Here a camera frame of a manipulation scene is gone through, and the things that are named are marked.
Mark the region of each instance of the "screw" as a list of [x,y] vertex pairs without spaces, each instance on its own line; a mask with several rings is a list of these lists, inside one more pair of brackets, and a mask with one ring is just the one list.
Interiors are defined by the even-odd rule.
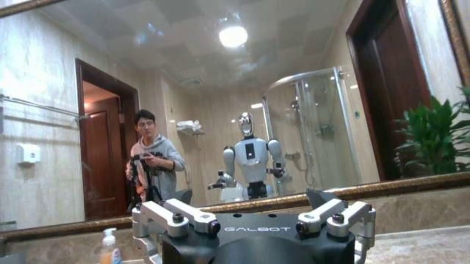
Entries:
[[309,225],[305,222],[298,222],[296,224],[296,230],[300,235],[306,235],[309,233]]
[[333,221],[336,221],[337,223],[345,223],[345,216],[342,213],[336,213],[333,214]]
[[174,222],[175,222],[177,224],[179,224],[179,223],[183,222],[183,220],[185,220],[183,215],[182,215],[181,213],[175,213],[175,214],[174,214]]
[[209,234],[217,235],[221,231],[221,224],[218,221],[213,221],[211,225],[209,226]]

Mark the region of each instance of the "marble countertop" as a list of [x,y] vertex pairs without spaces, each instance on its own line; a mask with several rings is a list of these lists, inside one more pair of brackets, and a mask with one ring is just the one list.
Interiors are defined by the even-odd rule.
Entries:
[[470,225],[377,235],[368,253],[366,263],[470,263]]

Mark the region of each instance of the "towel rack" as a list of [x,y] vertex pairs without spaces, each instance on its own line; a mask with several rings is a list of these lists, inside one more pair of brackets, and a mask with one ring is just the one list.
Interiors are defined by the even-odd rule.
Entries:
[[[46,110],[50,110],[50,111],[61,113],[61,114],[66,114],[69,116],[73,116],[77,122],[79,122],[82,119],[86,119],[86,118],[90,117],[89,115],[81,115],[79,113],[69,111],[66,109],[61,109],[61,108],[54,107],[54,106],[47,106],[45,104],[30,102],[30,101],[26,101],[23,99],[19,99],[19,98],[10,97],[10,96],[5,95],[3,93],[0,93],[0,103],[3,103],[3,101],[9,101],[9,102],[13,102],[13,103],[18,103],[21,105],[33,106],[33,107],[37,107],[37,108],[41,108],[41,109],[46,109]],[[0,134],[3,134],[3,131],[5,131],[3,130],[5,129],[3,128],[3,123],[5,123],[5,111],[3,111],[3,108],[5,108],[3,105],[0,105]]]

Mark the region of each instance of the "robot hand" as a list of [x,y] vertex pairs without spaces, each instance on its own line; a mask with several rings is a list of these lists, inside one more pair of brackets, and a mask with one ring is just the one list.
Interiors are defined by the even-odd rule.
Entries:
[[288,175],[288,172],[284,168],[268,169],[268,173],[272,173],[277,179]]
[[225,189],[237,187],[237,180],[227,173],[225,173],[223,170],[219,170],[218,175],[218,181],[207,186],[209,190],[214,188]]

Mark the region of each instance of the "pump bottle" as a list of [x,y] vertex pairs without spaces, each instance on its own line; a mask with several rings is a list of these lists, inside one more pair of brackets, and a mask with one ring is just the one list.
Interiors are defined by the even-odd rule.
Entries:
[[103,248],[101,256],[101,264],[122,264],[121,250],[117,247],[117,237],[113,232],[117,228],[109,228],[103,231]]

